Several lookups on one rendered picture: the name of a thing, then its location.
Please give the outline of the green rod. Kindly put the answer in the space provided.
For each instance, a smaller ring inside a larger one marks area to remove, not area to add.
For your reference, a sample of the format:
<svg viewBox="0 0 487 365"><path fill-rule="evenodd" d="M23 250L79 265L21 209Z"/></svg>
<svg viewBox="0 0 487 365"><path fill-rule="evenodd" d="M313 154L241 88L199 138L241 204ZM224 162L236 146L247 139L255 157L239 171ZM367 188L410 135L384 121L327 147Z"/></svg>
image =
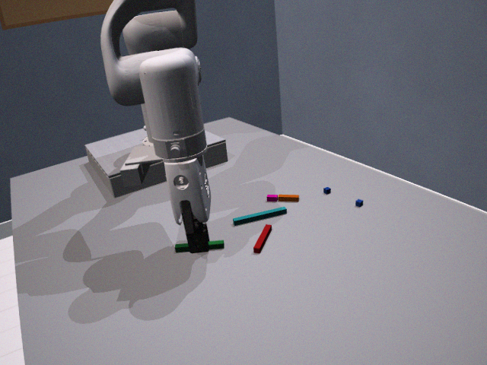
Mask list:
<svg viewBox="0 0 487 365"><path fill-rule="evenodd" d="M210 249L224 249L224 240L209 241L208 245L209 245L209 250ZM176 252L189 252L188 243L176 244L175 250L176 250Z"/></svg>

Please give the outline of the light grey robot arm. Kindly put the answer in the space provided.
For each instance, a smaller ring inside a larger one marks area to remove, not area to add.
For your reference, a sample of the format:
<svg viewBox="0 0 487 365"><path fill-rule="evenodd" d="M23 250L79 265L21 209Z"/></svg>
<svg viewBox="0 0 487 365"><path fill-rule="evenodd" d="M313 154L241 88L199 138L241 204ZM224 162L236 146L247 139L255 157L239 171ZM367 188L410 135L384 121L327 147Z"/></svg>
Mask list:
<svg viewBox="0 0 487 365"><path fill-rule="evenodd" d="M136 16L166 8L176 11ZM129 56L120 55L122 32ZM141 104L148 135L120 170L124 187L141 185L153 162L207 147L201 67L189 50L197 39L196 0L113 0L106 13L100 44L110 93L120 105Z"/></svg>

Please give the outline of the orange rod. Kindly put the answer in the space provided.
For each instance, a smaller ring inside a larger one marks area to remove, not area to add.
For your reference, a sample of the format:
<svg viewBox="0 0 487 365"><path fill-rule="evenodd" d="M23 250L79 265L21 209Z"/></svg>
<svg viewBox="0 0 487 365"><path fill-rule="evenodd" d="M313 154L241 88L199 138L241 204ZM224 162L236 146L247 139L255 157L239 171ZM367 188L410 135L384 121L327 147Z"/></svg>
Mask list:
<svg viewBox="0 0 487 365"><path fill-rule="evenodd" d="M279 195L279 202L299 202L299 195Z"/></svg>

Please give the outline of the red rod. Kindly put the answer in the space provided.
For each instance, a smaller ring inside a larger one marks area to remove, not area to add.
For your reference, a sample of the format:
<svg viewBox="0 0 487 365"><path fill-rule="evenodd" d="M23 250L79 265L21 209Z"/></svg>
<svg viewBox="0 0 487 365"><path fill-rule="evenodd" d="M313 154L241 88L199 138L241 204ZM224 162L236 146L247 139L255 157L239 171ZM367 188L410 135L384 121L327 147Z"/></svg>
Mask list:
<svg viewBox="0 0 487 365"><path fill-rule="evenodd" d="M272 231L272 225L266 224L262 233L259 236L259 239L256 241L255 246L253 247L254 253L261 253L270 233Z"/></svg>

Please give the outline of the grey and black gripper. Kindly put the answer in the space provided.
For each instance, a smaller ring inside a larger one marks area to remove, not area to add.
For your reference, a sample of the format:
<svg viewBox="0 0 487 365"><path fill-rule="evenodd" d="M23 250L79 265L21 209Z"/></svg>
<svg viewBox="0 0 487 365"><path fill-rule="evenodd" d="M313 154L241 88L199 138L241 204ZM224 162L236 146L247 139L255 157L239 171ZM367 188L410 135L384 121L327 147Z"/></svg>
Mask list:
<svg viewBox="0 0 487 365"><path fill-rule="evenodd" d="M181 225L182 221L179 223L178 219L182 215L190 253L209 251L210 240L206 222L210 215L211 191L203 157L207 150L206 147L202 152L190 157L161 158L161 162L164 162L174 219Z"/></svg>

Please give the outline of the turquoise rod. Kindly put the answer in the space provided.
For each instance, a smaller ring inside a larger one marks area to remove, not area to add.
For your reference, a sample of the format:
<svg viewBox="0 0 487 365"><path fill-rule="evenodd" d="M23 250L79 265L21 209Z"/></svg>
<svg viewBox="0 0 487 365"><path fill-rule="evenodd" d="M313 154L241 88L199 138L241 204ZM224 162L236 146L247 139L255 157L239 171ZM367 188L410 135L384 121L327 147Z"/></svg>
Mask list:
<svg viewBox="0 0 487 365"><path fill-rule="evenodd" d="M242 217L236 217L236 218L233 218L233 222L234 222L234 226L237 226L237 225L246 224L249 222L254 222L254 221L259 221L259 220L270 218L270 217L279 216L282 214L287 214L286 207L275 208L272 210L262 211L262 212L255 213L255 214L249 214L249 215L242 216Z"/></svg>

